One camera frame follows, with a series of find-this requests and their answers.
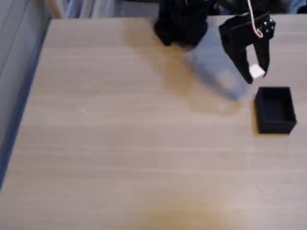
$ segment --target wooden table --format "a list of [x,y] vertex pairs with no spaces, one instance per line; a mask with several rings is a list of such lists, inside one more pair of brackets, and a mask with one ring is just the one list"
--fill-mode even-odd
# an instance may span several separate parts
[[[274,18],[270,72],[252,86],[221,48],[225,17],[190,53],[147,19],[52,21],[0,229],[306,229],[307,18]],[[259,86],[291,87],[290,136],[257,134]]]

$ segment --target black container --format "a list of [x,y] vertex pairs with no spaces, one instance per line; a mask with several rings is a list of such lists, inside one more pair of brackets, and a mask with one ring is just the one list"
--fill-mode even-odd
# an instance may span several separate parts
[[260,87],[255,106],[259,133],[290,134],[296,125],[289,87]]

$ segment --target white block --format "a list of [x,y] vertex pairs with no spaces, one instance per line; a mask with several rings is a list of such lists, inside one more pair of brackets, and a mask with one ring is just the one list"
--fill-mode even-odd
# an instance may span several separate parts
[[265,75],[265,71],[258,64],[249,66],[249,72],[253,79],[263,78]]

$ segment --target red and white wire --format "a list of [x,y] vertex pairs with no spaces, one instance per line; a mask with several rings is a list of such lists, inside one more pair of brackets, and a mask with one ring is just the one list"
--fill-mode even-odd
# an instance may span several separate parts
[[253,12],[253,8],[251,6],[251,0],[247,0],[247,1],[248,1],[248,8],[249,8],[249,13],[250,13],[250,17],[251,17],[251,25],[253,27],[253,31],[258,38],[263,38],[262,31],[260,29],[256,28],[256,26],[255,26],[254,12]]

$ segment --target robotic arm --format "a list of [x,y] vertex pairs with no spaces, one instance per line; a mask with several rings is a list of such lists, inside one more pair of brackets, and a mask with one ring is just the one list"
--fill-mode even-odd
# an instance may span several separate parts
[[255,76],[247,60],[246,47],[254,45],[263,76],[270,64],[269,43],[276,23],[270,18],[269,1],[162,0],[154,30],[166,46],[174,41],[195,46],[207,32],[207,15],[216,2],[237,14],[222,24],[219,31],[226,54],[251,84]]

